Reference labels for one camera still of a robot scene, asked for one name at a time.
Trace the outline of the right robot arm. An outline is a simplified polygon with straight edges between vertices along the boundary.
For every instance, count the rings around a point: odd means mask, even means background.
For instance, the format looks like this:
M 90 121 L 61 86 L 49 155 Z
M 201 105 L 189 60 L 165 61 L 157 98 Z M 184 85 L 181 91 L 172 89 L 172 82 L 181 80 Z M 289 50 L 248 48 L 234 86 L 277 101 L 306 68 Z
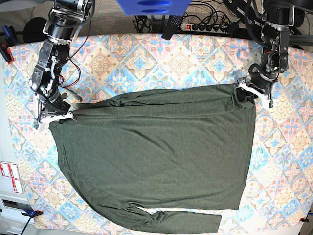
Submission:
M 73 118 L 67 93 L 61 93 L 64 78 L 63 65 L 70 60 L 70 44 L 80 29 L 91 22 L 95 12 L 93 0 L 56 0 L 48 13 L 43 33 L 47 35 L 39 52 L 39 59 L 29 80 L 37 96 L 38 115 L 34 119 L 36 130 L 50 122 Z

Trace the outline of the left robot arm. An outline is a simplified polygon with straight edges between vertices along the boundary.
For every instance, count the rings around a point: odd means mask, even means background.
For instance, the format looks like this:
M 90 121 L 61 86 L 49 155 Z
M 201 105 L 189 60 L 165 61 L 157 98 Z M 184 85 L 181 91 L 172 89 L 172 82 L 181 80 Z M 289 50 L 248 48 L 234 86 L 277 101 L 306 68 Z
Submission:
M 264 0 L 262 12 L 254 0 L 243 6 L 243 21 L 251 39 L 262 47 L 260 63 L 252 64 L 235 88 L 240 102 L 261 99 L 272 106 L 278 76 L 288 70 L 288 47 L 312 46 L 312 34 L 292 33 L 295 22 L 313 13 L 311 0 Z

